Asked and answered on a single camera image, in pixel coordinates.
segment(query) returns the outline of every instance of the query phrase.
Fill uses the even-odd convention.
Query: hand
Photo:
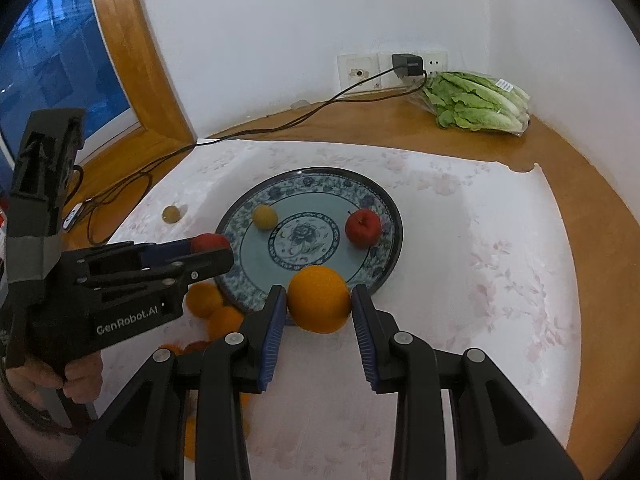
[[[102,358],[100,352],[96,352],[70,362],[65,366],[66,381],[49,365],[32,356],[27,356],[23,366],[7,370],[6,376],[15,392],[38,410],[44,410],[38,386],[62,389],[67,398],[84,404],[100,395]]]

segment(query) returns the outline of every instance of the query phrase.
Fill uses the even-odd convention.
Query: bolt
[[[411,344],[411,341],[413,340],[414,340],[414,336],[412,336],[408,332],[396,332],[394,334],[394,341],[399,345]]]
[[[159,348],[154,352],[154,361],[156,363],[164,363],[171,357],[171,351],[166,348]]]
[[[482,361],[484,361],[486,354],[478,348],[472,348],[471,350],[467,351],[466,357],[470,361],[473,361],[475,363],[481,363]]]
[[[244,336],[239,332],[232,332],[225,336],[225,343],[228,345],[239,345],[244,341]]]

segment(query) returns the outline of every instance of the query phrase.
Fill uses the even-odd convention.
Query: window
[[[29,114],[52,107],[86,108],[81,156],[138,124],[92,0],[31,0],[0,47],[2,152],[15,156]],[[13,166],[12,160],[7,163]],[[5,173],[0,171],[0,185],[8,189]]]

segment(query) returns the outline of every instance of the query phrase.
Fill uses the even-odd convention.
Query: white wall
[[[339,90],[340,54],[444,48],[533,95],[640,219],[640,47],[610,0],[143,0],[199,136]]]

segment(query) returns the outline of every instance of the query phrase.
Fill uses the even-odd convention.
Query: blue floral plate
[[[272,231],[260,231],[252,222],[259,204],[278,214]],[[354,247],[344,233],[350,213],[360,208],[375,211],[382,222],[380,241],[368,250]],[[391,197],[367,177],[338,168],[306,168],[265,180],[231,206],[216,232],[231,242],[235,259],[216,282],[245,312],[260,310],[271,285],[288,286],[310,265],[330,267],[349,288],[363,284],[373,294],[396,266],[402,247],[402,221]]]

